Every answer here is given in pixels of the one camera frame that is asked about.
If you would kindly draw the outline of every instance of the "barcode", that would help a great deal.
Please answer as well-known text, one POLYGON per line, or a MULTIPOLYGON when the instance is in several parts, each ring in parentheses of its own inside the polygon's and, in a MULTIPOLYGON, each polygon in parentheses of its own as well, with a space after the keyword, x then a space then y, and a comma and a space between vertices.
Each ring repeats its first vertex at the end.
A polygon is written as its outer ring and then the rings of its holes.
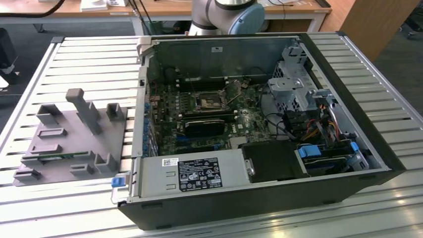
POLYGON ((212 179, 211 183, 219 183, 220 179, 212 179))

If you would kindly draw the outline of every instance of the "white label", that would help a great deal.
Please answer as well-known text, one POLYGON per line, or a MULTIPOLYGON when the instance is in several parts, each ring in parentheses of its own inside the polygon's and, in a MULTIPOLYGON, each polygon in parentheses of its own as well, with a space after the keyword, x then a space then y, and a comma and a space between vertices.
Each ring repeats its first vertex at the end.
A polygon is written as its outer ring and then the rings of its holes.
POLYGON ((212 181, 211 181, 211 183, 219 183, 219 182, 221 182, 221 180, 219 180, 219 179, 212 179, 212 181))
POLYGON ((175 166, 177 165, 179 158, 163 159, 161 166, 175 166))
POLYGON ((212 48, 211 48, 211 52, 212 52, 212 53, 220 53, 220 52, 223 52, 223 47, 212 47, 212 48))
POLYGON ((116 16, 116 15, 129 15, 129 13, 127 13, 127 12, 111 12, 111 15, 112 15, 112 16, 116 16))

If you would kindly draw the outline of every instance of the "green circuit board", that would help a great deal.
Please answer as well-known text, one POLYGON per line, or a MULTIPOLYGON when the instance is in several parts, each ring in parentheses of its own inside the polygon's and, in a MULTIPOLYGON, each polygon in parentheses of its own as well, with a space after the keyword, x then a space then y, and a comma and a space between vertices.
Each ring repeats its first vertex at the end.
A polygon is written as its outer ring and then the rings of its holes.
POLYGON ((231 149, 231 138, 244 137, 248 142, 271 139, 268 126, 257 108, 261 85, 248 85, 244 79, 228 83, 224 90, 180 92, 175 85, 157 84, 151 88, 152 117, 156 129, 159 155, 188 153, 196 148, 212 150, 231 149), (233 112, 233 121, 224 124, 220 135, 187 138, 181 114, 209 111, 217 108, 220 95, 221 106, 233 112))

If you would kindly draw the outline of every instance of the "red wire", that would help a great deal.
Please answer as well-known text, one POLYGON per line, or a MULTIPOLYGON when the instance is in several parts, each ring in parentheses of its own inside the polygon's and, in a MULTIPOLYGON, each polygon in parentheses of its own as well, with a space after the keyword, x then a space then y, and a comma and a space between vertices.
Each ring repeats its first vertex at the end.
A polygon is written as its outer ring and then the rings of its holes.
POLYGON ((309 122, 307 123, 307 134, 308 134, 308 131, 309 131, 309 126, 311 126, 311 123, 315 121, 315 119, 309 120, 309 122))

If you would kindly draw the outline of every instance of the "white box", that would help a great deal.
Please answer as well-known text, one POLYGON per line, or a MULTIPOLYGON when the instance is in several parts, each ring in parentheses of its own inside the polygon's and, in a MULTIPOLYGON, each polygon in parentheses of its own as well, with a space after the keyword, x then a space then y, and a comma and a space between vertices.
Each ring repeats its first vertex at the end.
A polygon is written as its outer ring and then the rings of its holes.
POLYGON ((81 0, 80 1, 80 6, 79 6, 80 11, 101 11, 107 10, 107 1, 105 0, 81 0))
POLYGON ((107 0, 109 6, 127 6, 128 0, 107 0))

